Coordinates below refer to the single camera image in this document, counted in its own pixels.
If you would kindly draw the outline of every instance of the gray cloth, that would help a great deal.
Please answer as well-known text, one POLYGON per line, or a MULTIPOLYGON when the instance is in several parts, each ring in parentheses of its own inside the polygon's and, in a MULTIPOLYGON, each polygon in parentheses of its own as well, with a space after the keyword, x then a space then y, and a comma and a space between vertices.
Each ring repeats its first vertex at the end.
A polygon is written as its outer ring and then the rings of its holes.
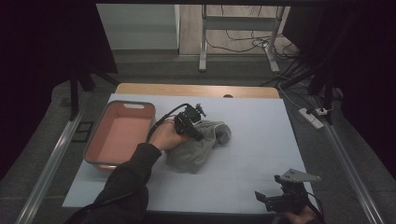
POLYGON ((204 136, 201 141, 189 141, 165 150, 166 164, 181 173, 195 174, 207 161, 215 144, 224 145, 231 138, 230 128, 222 121, 201 120, 194 128, 204 136))

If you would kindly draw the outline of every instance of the hand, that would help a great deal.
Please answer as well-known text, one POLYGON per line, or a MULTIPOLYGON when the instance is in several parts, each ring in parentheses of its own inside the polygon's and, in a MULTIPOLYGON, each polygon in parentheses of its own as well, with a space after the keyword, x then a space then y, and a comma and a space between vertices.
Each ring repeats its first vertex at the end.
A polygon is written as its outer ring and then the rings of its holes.
POLYGON ((285 212, 283 215, 289 220, 291 224, 305 224, 306 222, 317 218, 317 215, 307 205, 303 208, 300 215, 295 215, 292 212, 285 212))
POLYGON ((167 119, 155 130, 148 142, 159 150, 166 150, 189 140, 188 136, 178 135, 175 130, 175 122, 172 119, 167 119))

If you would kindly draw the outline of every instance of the metal frame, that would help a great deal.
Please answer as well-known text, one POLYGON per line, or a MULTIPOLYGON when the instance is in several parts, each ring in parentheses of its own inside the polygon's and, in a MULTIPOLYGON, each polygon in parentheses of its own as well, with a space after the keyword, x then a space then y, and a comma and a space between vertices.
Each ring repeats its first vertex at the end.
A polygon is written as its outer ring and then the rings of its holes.
MULTIPOLYGON (((318 107, 319 103, 316 98, 311 97, 313 105, 318 107)), ((364 213, 368 217, 370 223, 379 224, 386 223, 382 218, 379 210, 373 200, 373 197, 370 194, 370 191, 364 184, 364 181, 361 179, 358 171, 353 165, 352 160, 349 158, 347 154, 347 149, 344 147, 342 141, 338 137, 338 134, 334 127, 329 124, 329 122, 324 121, 324 128, 326 134, 332 143, 332 147, 334 149, 335 154, 337 155, 338 160, 343 167, 347 178, 349 179, 351 187, 355 190, 359 201, 361 202, 361 207, 363 208, 364 213)))
POLYGON ((285 7, 279 7, 275 18, 249 18, 249 17, 223 17, 208 16, 206 13, 206 5, 202 5, 202 39, 201 52, 199 58, 199 71, 206 71, 206 31, 207 30, 236 30, 236 31, 271 31, 269 44, 265 47, 265 53, 274 73, 279 73, 272 52, 282 22, 285 7))
POLYGON ((80 110, 73 120, 69 120, 67 122, 64 131, 58 140, 58 143, 49 156, 49 160, 47 161, 43 172, 41 172, 40 177, 35 183, 35 187, 30 193, 29 198, 27 199, 15 223, 32 223, 33 219, 35 218, 35 214, 37 213, 37 210, 40 207, 40 204, 42 203, 48 188, 50 187, 50 183, 55 176, 56 171, 58 170, 59 164, 61 163, 64 153, 66 152, 67 147, 69 146, 69 143, 72 139, 73 133, 76 130, 82 115, 84 114, 86 104, 88 103, 90 97, 90 92, 83 92, 81 95, 79 101, 80 110))

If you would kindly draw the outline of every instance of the pink tray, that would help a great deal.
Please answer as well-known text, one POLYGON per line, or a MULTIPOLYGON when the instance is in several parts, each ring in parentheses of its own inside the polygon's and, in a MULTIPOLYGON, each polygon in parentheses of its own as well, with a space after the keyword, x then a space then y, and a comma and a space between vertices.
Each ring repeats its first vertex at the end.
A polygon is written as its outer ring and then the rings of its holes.
POLYGON ((151 103, 109 103, 84 151, 84 160, 101 169, 128 161, 139 143, 146 142, 155 120, 151 103))

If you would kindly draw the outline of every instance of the metal rail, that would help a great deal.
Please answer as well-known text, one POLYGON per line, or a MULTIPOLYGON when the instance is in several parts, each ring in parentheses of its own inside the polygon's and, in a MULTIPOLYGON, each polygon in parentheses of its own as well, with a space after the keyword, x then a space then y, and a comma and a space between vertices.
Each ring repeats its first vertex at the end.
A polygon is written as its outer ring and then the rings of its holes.
MULTIPOLYGON (((314 106, 319 108, 319 103, 314 97, 311 97, 311 100, 314 102, 314 106)), ((361 202, 361 207, 364 210, 364 213, 368 217, 370 223, 373 224, 385 224, 384 219, 381 217, 376 204, 365 186, 361 176, 358 174, 355 166, 353 165, 352 160, 349 158, 347 154, 347 150, 344 147, 342 141, 338 137, 337 132, 334 127, 330 125, 327 121, 323 121, 324 129, 326 134, 328 135, 332 147, 334 148, 335 154, 340 161, 347 178, 349 179, 351 187, 355 190, 359 201, 361 202)))
POLYGON ((66 152, 71 141, 72 133, 76 130, 91 95, 92 94, 90 92, 85 91, 81 94, 79 101, 80 108, 77 115, 75 116, 74 120, 69 120, 67 122, 66 127, 64 128, 64 131, 58 140, 58 143, 49 156, 46 166, 35 183, 35 187, 30 193, 29 198, 27 199, 15 223, 32 223, 33 219, 35 218, 35 214, 37 213, 37 210, 47 193, 50 183, 55 176, 56 171, 58 170, 59 164, 61 163, 64 153, 66 152))

